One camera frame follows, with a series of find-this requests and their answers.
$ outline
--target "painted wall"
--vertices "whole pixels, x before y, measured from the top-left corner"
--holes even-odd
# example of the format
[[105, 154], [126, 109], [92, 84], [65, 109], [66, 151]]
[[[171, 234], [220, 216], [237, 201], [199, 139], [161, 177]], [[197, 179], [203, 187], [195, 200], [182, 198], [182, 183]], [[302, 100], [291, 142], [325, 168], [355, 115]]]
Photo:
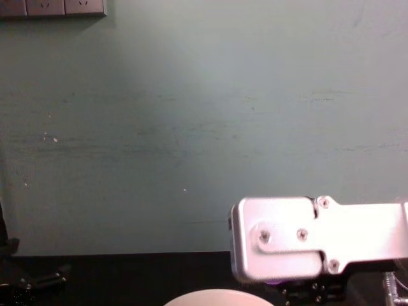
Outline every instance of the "painted wall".
[[20, 255], [224, 251], [247, 195], [408, 186], [408, 3], [108, 0], [0, 24]]

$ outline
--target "screw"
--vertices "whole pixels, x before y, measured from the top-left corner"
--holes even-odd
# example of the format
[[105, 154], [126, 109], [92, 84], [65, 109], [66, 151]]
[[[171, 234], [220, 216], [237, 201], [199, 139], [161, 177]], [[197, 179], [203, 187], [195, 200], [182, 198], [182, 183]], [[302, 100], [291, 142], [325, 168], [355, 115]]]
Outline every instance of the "screw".
[[329, 261], [329, 271], [331, 273], [336, 273], [339, 270], [339, 262], [336, 259]]
[[319, 199], [319, 204], [320, 206], [322, 206], [323, 208], [328, 208], [329, 207], [329, 200], [327, 200], [326, 198], [322, 197]]
[[270, 233], [268, 231], [261, 231], [261, 235], [259, 236], [259, 239], [264, 243], [267, 244], [270, 239]]
[[307, 230], [306, 229], [301, 228], [301, 229], [298, 230], [298, 239], [300, 241], [306, 241], [306, 239], [307, 239]]

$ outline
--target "robotic arm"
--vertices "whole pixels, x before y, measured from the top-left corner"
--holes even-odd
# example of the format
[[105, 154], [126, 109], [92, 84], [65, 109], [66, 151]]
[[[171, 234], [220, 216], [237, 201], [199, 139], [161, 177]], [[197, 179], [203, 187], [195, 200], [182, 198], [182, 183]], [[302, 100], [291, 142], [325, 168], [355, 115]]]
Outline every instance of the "robotic arm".
[[387, 305], [408, 305], [393, 274], [408, 258], [407, 212], [408, 203], [339, 205], [329, 196], [245, 198], [229, 218], [233, 273], [276, 285], [294, 306], [343, 300], [350, 275], [384, 272]]

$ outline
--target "electrical outlet panel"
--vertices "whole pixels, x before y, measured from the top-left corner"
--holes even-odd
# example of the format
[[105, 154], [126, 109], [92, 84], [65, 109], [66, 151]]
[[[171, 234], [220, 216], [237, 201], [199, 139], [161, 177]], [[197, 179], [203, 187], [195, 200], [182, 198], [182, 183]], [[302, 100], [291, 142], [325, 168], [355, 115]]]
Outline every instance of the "electrical outlet panel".
[[104, 0], [65, 0], [67, 15], [106, 15]]
[[0, 18], [27, 16], [26, 0], [0, 0]]
[[26, 0], [29, 16], [65, 15], [64, 0]]

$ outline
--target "power socket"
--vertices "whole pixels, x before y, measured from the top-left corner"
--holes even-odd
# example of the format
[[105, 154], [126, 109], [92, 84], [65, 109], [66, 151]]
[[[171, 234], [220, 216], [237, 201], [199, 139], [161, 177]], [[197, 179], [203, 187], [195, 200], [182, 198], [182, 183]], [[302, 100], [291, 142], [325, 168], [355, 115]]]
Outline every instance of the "power socket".
[[106, 16], [106, 3], [104, 0], [65, 0], [67, 15], [102, 15]]
[[0, 18], [27, 16], [26, 0], [0, 0]]
[[29, 16], [65, 15], [64, 0], [25, 0]]

